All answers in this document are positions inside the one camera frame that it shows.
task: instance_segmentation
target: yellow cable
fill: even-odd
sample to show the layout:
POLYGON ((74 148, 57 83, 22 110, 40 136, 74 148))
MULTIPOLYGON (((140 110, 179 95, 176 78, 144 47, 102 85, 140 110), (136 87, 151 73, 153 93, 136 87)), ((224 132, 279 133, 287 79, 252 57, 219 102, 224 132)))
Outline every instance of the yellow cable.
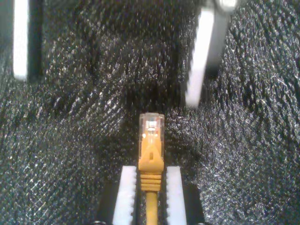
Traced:
POLYGON ((146 192, 146 225, 158 225, 158 194, 157 192, 146 192))
POLYGON ((158 225, 158 191, 164 170, 165 117, 157 113, 140 116, 139 162, 141 190, 146 192, 147 225, 158 225))

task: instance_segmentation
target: ethernet cable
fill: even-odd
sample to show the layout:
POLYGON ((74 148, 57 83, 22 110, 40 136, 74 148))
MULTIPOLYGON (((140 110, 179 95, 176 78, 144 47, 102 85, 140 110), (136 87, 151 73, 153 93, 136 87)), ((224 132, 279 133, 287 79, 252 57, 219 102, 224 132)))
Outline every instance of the ethernet cable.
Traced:
POLYGON ((158 191, 164 170, 164 115, 140 115, 139 162, 141 190, 146 192, 147 225, 158 224, 158 191))

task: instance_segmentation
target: mesh pattern surface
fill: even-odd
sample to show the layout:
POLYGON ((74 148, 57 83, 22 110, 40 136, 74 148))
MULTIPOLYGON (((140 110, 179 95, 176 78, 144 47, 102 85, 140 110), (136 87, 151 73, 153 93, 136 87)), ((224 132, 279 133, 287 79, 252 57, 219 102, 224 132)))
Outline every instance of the mesh pattern surface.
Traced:
POLYGON ((138 117, 165 114, 165 162, 211 224, 300 223, 300 7, 250 1, 217 77, 179 108, 198 1, 45 1, 45 80, 0 45, 0 223, 86 224, 105 181, 136 164, 138 117))

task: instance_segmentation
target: black fabric background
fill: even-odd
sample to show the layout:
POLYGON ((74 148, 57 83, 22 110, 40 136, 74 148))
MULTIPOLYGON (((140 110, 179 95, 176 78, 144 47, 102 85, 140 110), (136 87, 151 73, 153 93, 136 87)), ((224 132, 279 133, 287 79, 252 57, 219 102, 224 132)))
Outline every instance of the black fabric background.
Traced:
POLYGON ((0 45, 0 224, 86 224, 137 158, 138 117, 165 114, 165 162, 211 224, 300 224, 300 7, 250 1, 218 76, 179 106, 198 1, 45 1, 45 80, 0 45))

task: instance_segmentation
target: transparent plug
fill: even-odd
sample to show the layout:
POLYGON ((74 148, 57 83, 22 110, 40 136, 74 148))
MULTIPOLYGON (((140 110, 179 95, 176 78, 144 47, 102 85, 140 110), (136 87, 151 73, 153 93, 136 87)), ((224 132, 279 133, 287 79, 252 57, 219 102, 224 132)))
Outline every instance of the transparent plug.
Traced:
POLYGON ((140 115, 139 127, 139 158, 142 148, 147 144, 158 145, 162 159, 164 158, 165 116, 158 113, 140 115))

